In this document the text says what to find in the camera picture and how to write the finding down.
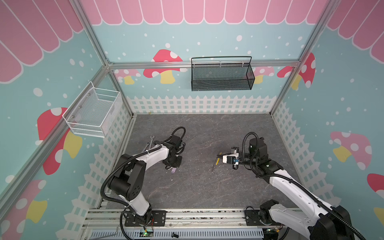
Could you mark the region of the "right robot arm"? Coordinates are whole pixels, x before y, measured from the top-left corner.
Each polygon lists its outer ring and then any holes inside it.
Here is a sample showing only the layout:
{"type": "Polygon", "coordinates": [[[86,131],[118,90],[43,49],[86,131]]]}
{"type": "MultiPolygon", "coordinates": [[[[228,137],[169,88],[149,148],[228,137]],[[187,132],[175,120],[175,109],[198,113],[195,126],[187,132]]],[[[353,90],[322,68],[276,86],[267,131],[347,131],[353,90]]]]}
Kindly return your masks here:
{"type": "Polygon", "coordinates": [[[308,240],[353,240],[364,236],[352,226],[349,212],[342,206],[334,207],[312,194],[298,183],[276,161],[269,158],[264,138],[254,132],[246,134],[240,148],[217,155],[223,163],[236,170],[249,166],[257,178],[263,179],[287,196],[301,213],[292,211],[278,201],[269,200],[260,206],[259,220],[264,225],[280,223],[308,240]]]}

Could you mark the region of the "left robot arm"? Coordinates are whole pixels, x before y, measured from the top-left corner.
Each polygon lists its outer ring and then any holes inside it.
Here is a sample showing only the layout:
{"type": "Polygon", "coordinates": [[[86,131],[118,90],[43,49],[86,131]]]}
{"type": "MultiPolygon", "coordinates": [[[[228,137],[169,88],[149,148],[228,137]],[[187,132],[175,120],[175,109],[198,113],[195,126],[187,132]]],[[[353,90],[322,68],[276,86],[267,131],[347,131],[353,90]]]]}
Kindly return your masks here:
{"type": "Polygon", "coordinates": [[[134,156],[122,155],[101,186],[102,199],[127,207],[137,222],[143,226],[149,224],[153,214],[151,204],[142,193],[145,173],[159,162],[166,169],[180,167],[186,146],[183,142],[185,134],[186,128],[178,127],[164,141],[155,141],[152,148],[134,156]]]}

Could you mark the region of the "silver combination wrench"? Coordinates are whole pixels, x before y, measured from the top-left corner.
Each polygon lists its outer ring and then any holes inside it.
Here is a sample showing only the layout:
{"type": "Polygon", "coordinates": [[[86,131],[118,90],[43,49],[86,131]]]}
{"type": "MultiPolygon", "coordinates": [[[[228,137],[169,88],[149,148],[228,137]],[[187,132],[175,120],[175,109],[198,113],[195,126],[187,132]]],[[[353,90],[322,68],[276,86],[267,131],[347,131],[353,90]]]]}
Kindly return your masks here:
{"type": "Polygon", "coordinates": [[[143,152],[150,150],[152,148],[154,139],[155,139],[155,136],[150,137],[150,140],[147,142],[145,148],[143,149],[143,152]]]}

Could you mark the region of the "black mesh wall basket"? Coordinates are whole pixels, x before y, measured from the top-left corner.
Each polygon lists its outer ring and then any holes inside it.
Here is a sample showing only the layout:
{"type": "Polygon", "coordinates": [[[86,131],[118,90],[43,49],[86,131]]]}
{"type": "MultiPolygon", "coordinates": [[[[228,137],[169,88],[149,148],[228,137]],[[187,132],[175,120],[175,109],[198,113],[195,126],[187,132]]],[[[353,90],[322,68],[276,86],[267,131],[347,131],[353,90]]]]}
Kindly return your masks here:
{"type": "Polygon", "coordinates": [[[252,57],[191,58],[192,91],[246,91],[254,85],[252,57]]]}

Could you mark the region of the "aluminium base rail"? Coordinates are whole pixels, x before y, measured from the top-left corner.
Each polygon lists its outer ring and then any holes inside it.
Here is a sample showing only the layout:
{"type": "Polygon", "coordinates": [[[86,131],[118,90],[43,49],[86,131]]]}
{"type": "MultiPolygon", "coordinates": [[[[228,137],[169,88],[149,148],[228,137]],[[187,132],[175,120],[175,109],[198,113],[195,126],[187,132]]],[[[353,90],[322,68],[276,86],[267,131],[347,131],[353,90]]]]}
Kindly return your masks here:
{"type": "MultiPolygon", "coordinates": [[[[181,228],[248,228],[244,208],[163,209],[164,229],[181,228]]],[[[113,229],[119,224],[121,209],[92,209],[82,228],[113,229]]]]}

